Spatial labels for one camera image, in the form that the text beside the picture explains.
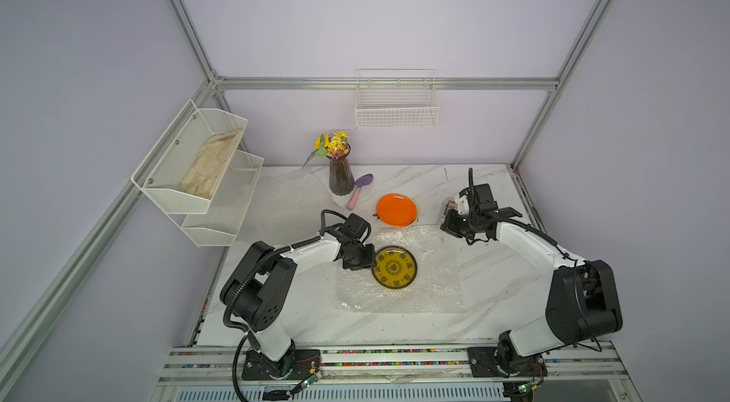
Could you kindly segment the white tape dispenser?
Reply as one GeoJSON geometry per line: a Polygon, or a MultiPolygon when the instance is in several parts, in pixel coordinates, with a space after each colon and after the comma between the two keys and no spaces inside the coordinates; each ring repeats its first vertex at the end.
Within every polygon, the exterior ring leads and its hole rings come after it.
{"type": "Polygon", "coordinates": [[[466,196],[461,196],[448,200],[445,212],[455,212],[459,216],[467,216],[470,212],[468,198],[466,196]]]}

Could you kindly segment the yellow patterned dinner plate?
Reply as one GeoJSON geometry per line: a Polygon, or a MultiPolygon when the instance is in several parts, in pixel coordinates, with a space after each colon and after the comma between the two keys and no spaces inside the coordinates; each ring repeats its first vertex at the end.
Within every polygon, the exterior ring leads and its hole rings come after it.
{"type": "Polygon", "coordinates": [[[391,290],[400,290],[416,280],[418,265],[414,255],[407,249],[386,246],[376,251],[372,274],[379,285],[391,290]]]}

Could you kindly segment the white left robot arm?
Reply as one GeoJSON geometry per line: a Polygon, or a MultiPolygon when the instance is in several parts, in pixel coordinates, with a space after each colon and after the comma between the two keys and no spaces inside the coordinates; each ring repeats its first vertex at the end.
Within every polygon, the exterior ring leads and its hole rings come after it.
{"type": "Polygon", "coordinates": [[[245,252],[220,291],[222,323],[244,333],[269,375],[282,378],[294,367],[296,345],[279,316],[295,276],[336,261],[350,271],[373,268],[376,251],[368,242],[372,231],[357,214],[325,209],[314,236],[281,247],[258,241],[245,252]]]}

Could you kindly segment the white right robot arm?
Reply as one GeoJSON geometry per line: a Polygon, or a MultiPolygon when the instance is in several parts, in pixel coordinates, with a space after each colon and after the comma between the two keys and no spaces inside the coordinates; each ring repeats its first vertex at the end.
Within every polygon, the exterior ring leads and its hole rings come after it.
{"type": "Polygon", "coordinates": [[[543,312],[535,320],[498,337],[492,371],[517,377],[539,366],[542,354],[566,346],[586,347],[599,337],[623,328],[623,314],[614,273],[602,260],[590,261],[566,250],[540,229],[522,222],[522,214],[501,207],[488,184],[475,183],[468,170],[468,186],[445,208],[440,229],[473,245],[499,242],[511,248],[549,281],[543,312]]]}

